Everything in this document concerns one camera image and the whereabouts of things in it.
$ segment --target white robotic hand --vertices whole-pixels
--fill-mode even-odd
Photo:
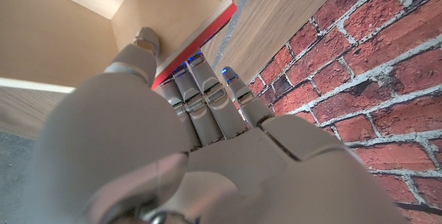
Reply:
[[[248,129],[200,51],[152,92],[158,42],[139,36],[50,114],[27,223],[406,223],[342,142],[227,67]]]

